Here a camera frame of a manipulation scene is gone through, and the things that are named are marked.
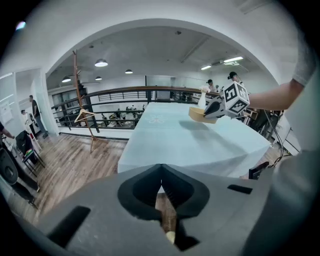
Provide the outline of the black metal railing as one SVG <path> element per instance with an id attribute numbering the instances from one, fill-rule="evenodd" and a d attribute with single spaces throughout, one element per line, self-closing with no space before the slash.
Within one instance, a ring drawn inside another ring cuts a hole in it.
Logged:
<path id="1" fill-rule="evenodd" d="M 174 86 L 130 86 L 100 90 L 57 103 L 51 107 L 59 128 L 133 130 L 150 103 L 196 105 L 198 88 Z"/>

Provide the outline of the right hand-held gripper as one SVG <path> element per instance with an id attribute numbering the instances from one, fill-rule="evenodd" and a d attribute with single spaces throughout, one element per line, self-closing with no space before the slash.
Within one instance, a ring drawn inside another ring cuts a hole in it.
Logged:
<path id="1" fill-rule="evenodd" d="M 237 118 L 249 106 L 247 89 L 238 82 L 232 82 L 225 87 L 215 99 L 212 99 L 204 110 L 206 119 L 218 119 L 223 116 Z"/>

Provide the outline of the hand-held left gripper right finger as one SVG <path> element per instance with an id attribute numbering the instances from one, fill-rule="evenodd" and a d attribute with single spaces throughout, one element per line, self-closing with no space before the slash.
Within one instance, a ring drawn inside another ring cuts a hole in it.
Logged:
<path id="1" fill-rule="evenodd" d="M 163 164 L 161 175 L 177 214 L 175 244 L 161 256 L 243 256 L 270 190 L 270 169 L 254 180 Z"/>

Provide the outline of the wooden clothes hanger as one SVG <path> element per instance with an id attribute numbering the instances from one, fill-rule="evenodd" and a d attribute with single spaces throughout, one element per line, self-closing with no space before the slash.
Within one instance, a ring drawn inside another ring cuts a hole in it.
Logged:
<path id="1" fill-rule="evenodd" d="M 96 114 L 94 112 L 87 111 L 85 109 L 81 109 L 79 111 L 78 116 L 75 118 L 74 122 L 85 122 L 88 118 L 94 117 Z"/>

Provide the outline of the black bag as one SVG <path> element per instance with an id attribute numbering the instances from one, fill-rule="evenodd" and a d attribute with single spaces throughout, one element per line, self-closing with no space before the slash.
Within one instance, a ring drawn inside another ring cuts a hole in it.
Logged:
<path id="1" fill-rule="evenodd" d="M 33 149 L 32 141 L 29 137 L 27 131 L 20 132 L 16 137 L 16 147 L 22 152 L 23 155 L 27 153 L 28 150 Z"/>

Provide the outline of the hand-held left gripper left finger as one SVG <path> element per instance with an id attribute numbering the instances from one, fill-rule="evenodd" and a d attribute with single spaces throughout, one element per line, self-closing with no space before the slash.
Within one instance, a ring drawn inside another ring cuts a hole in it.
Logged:
<path id="1" fill-rule="evenodd" d="M 64 251 L 174 251 L 155 205 L 136 199 L 131 178 L 158 165 L 94 180 L 40 218 L 37 228 Z"/>

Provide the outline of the black metal stool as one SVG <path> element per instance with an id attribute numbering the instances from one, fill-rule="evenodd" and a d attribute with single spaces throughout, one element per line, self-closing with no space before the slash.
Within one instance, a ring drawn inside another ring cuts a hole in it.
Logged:
<path id="1" fill-rule="evenodd" d="M 27 167 L 27 169 L 35 176 L 37 177 L 35 171 L 35 165 L 33 164 L 33 160 L 35 160 L 35 163 L 39 163 L 43 168 L 45 168 L 45 163 L 42 160 L 42 158 L 39 156 L 39 154 L 37 153 L 37 151 L 35 151 L 34 149 L 29 149 L 24 157 L 22 158 L 22 162 L 24 163 L 24 165 Z"/>

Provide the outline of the light blue floral tablecloth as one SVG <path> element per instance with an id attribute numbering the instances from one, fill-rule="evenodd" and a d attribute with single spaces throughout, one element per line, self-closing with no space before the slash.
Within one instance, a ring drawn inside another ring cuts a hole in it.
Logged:
<path id="1" fill-rule="evenodd" d="M 183 103 L 149 103 L 119 159 L 118 173 L 167 164 L 238 178 L 270 147 L 263 136 L 235 118 L 196 122 L 189 109 Z"/>

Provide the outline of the black round-backed chair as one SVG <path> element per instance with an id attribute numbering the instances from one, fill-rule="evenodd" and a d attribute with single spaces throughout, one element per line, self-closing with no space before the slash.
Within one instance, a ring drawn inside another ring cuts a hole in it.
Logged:
<path id="1" fill-rule="evenodd" d="M 23 184 L 19 183 L 19 179 L 36 192 L 40 190 L 40 187 L 38 183 L 20 167 L 6 147 L 0 148 L 0 176 L 20 197 L 36 208 L 35 197 Z"/>

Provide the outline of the black battery box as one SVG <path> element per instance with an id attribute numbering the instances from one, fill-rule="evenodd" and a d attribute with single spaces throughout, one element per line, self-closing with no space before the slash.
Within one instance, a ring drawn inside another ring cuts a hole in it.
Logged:
<path id="1" fill-rule="evenodd" d="M 258 180 L 261 172 L 269 166 L 269 162 L 265 161 L 254 168 L 249 169 L 248 171 L 248 179 L 249 180 Z"/>

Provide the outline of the person's right forearm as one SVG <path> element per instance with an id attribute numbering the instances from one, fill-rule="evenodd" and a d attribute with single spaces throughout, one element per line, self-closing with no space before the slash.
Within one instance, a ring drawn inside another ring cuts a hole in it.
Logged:
<path id="1" fill-rule="evenodd" d="M 269 111 L 287 110 L 304 88 L 304 85 L 292 79 L 290 82 L 281 84 L 270 91 L 249 94 L 249 106 L 253 109 Z"/>

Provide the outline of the white vase with flowers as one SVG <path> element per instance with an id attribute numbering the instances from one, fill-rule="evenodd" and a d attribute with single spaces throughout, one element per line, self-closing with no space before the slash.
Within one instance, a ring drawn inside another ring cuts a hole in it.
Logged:
<path id="1" fill-rule="evenodd" d="M 206 107 L 206 94 L 209 93 L 211 90 L 209 88 L 209 86 L 207 85 L 203 85 L 199 88 L 201 95 L 199 98 L 199 101 L 197 103 L 198 107 L 201 109 L 205 109 Z"/>

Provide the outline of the wooden tray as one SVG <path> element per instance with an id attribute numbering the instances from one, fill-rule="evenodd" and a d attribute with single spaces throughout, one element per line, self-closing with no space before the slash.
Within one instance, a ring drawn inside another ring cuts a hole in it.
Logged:
<path id="1" fill-rule="evenodd" d="M 190 107 L 188 112 L 189 117 L 199 123 L 215 124 L 217 119 L 205 118 L 205 110 L 197 107 Z"/>

